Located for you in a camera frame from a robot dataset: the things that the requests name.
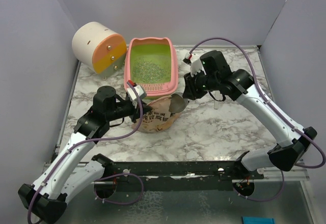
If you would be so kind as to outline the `clear plastic litter scoop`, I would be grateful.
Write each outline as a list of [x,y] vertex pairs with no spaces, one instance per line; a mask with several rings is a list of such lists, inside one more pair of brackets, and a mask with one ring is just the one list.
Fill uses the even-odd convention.
[[183,98],[182,93],[174,93],[171,95],[169,112],[172,114],[181,113],[185,110],[188,104],[189,104],[189,100]]

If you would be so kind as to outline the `beige cat litter bag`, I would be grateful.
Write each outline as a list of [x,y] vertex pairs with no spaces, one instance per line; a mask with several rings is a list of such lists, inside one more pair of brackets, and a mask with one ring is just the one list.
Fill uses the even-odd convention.
[[147,105],[152,110],[143,114],[138,131],[157,133],[169,129],[181,115],[181,113],[174,114],[169,111],[171,101],[172,96],[164,96],[148,103]]

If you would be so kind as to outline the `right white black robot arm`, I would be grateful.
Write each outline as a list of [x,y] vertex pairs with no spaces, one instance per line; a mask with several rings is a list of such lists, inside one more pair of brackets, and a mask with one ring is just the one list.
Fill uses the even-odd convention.
[[317,136],[313,127],[305,128],[283,111],[276,112],[278,106],[255,85],[253,76],[243,69],[232,71],[220,51],[207,52],[192,62],[184,81],[185,99],[196,100],[219,91],[250,111],[275,138],[271,149],[248,151],[237,158],[234,173],[238,178],[245,179],[263,167],[290,171]]

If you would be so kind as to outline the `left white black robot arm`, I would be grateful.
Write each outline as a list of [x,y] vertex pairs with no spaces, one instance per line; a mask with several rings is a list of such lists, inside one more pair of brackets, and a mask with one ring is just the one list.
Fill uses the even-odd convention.
[[77,193],[98,178],[105,181],[112,176],[112,167],[97,161],[89,162],[77,173],[73,171],[98,142],[124,139],[136,132],[133,129],[125,135],[105,137],[112,121],[130,117],[139,128],[143,115],[151,110],[142,101],[146,97],[143,87],[131,81],[126,84],[125,98],[121,98],[113,87],[100,87],[92,106],[78,119],[64,149],[32,184],[20,187],[18,195],[28,211],[28,223],[32,223],[32,215],[39,218],[38,223],[55,223]]

